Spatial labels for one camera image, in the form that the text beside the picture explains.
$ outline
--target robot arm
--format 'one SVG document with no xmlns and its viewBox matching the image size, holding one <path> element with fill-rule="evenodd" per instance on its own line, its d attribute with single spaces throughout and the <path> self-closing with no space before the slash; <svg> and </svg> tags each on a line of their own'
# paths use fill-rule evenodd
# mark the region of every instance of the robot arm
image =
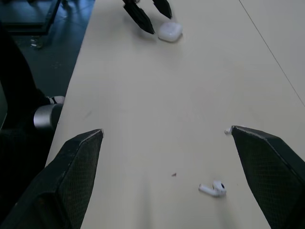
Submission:
<svg viewBox="0 0 305 229">
<path fill-rule="evenodd" d="M 123 0 L 123 1 L 125 3 L 124 9 L 135 21 L 135 23 L 137 23 L 137 25 L 142 30 L 154 34 L 154 29 L 151 20 L 146 15 L 146 13 L 136 5 L 135 0 Z M 167 0 L 153 0 L 153 2 L 161 14 L 168 17 L 169 19 L 173 17 L 170 4 L 168 3 Z"/>
</svg>

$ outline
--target dark floor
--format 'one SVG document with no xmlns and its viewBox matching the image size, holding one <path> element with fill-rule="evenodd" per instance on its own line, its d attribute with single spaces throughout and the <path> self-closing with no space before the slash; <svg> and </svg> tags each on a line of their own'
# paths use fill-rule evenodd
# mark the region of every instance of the dark floor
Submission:
<svg viewBox="0 0 305 229">
<path fill-rule="evenodd" d="M 42 11 L 39 13 L 44 14 L 43 11 L 48 9 L 49 3 L 49 0 L 38 0 L 30 8 L 21 7 L 22 15 L 29 15 L 29 20 L 32 20 L 33 8 L 39 5 L 39 10 Z M 33 49 L 29 36 L 14 37 L 30 65 L 37 87 L 47 96 L 65 95 L 67 92 L 94 0 L 68 0 L 68 4 L 66 8 L 59 6 L 49 35 L 43 37 L 42 49 Z M 4 11 L 3 5 L 0 5 L 0 16 L 3 20 L 1 11 Z M 8 11 L 6 13 L 6 19 L 20 17 L 20 14 L 13 15 Z"/>
</svg>

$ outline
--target table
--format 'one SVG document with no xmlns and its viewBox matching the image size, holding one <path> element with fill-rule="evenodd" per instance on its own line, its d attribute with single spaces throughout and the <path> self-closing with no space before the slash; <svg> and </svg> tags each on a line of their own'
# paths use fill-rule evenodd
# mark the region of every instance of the table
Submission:
<svg viewBox="0 0 305 229">
<path fill-rule="evenodd" d="M 241 2 L 305 104 L 304 1 Z"/>
<path fill-rule="evenodd" d="M 166 21 L 140 6 L 155 28 Z M 119 0 L 95 3 L 48 163 L 104 129 L 84 229 L 270 228 L 224 129 L 269 132 L 305 159 L 305 108 L 239 1 L 172 8 L 184 28 L 174 44 L 139 30 Z M 198 192 L 213 179 L 226 198 Z"/>
</svg>

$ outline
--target wireless earbud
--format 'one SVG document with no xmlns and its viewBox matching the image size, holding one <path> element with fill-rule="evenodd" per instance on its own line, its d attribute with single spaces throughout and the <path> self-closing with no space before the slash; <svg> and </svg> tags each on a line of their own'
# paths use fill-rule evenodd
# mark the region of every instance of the wireless earbud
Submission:
<svg viewBox="0 0 305 229">
<path fill-rule="evenodd" d="M 213 197 L 220 197 L 226 194 L 226 190 L 224 188 L 223 183 L 219 180 L 215 180 L 213 182 L 213 189 L 202 184 L 199 185 L 199 190 L 205 192 Z"/>
</svg>

